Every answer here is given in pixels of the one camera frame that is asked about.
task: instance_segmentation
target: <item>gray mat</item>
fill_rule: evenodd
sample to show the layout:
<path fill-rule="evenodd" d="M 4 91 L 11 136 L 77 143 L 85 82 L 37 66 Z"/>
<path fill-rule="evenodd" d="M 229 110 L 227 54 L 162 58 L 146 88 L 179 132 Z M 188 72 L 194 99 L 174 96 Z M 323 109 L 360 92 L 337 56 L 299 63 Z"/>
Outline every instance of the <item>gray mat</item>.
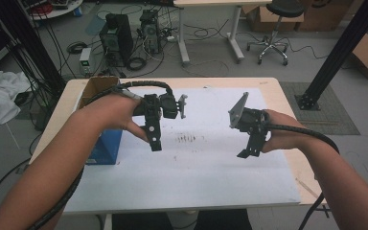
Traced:
<path fill-rule="evenodd" d="M 97 15 L 93 15 L 88 26 L 85 28 L 85 33 L 87 35 L 97 35 L 100 33 L 101 29 L 105 24 L 105 20 L 101 19 Z"/>
<path fill-rule="evenodd" d="M 297 120 L 305 127 L 328 135 L 360 135 L 334 91 L 328 86 L 318 100 L 319 111 L 300 110 L 294 95 L 303 95 L 310 83 L 280 82 Z"/>

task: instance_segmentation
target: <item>computer tower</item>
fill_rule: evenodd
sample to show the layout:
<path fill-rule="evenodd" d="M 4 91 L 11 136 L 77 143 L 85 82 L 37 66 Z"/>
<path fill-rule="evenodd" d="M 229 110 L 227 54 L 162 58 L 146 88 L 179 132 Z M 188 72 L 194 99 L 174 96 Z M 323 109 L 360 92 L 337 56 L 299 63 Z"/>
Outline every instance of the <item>computer tower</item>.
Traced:
<path fill-rule="evenodd" d="M 100 39 L 108 66 L 126 66 L 133 49 L 133 39 L 127 15 L 107 14 L 106 23 L 100 31 Z"/>
<path fill-rule="evenodd" d="M 140 17 L 142 35 L 145 38 L 144 47 L 146 52 L 150 54 L 158 54 L 161 52 L 160 30 L 158 25 L 157 10 L 143 10 Z"/>

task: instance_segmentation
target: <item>carpet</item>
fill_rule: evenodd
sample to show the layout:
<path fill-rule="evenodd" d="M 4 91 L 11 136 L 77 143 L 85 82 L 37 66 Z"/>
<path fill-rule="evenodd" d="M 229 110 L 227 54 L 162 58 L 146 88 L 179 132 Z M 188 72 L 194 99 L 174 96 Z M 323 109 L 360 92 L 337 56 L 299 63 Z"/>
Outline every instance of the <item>carpet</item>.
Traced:
<path fill-rule="evenodd" d="M 327 135 L 360 135 L 354 122 L 328 86 L 318 100 L 320 110 L 301 110 L 295 95 L 301 96 L 310 86 L 306 82 L 280 82 L 297 120 L 305 127 Z"/>

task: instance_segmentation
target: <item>blue box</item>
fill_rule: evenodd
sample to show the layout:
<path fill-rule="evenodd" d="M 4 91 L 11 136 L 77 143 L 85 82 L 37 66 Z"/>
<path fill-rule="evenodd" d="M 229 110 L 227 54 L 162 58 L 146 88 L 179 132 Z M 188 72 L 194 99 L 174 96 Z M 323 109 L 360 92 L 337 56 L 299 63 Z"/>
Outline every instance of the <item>blue box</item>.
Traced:
<path fill-rule="evenodd" d="M 121 144 L 122 130 L 107 129 L 101 133 L 86 165 L 115 165 Z"/>

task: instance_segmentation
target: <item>hand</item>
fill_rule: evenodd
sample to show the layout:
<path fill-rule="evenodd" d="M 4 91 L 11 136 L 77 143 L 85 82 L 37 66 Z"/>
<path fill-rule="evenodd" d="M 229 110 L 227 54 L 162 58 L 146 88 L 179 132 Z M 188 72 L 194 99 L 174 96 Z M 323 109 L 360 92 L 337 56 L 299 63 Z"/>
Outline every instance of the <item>hand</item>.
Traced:
<path fill-rule="evenodd" d="M 88 119 L 96 119 L 102 129 L 123 129 L 147 142 L 146 132 L 132 121 L 133 110 L 139 103 L 138 100 L 110 94 L 80 111 L 86 113 Z"/>
<path fill-rule="evenodd" d="M 276 112 L 274 110 L 265 110 L 269 115 L 269 122 L 273 125 L 284 125 L 290 127 L 306 128 L 294 118 Z M 262 152 L 269 152 L 272 150 L 291 150 L 301 149 L 307 142 L 316 140 L 308 135 L 296 133 L 292 131 L 272 130 L 270 139 L 264 144 Z"/>

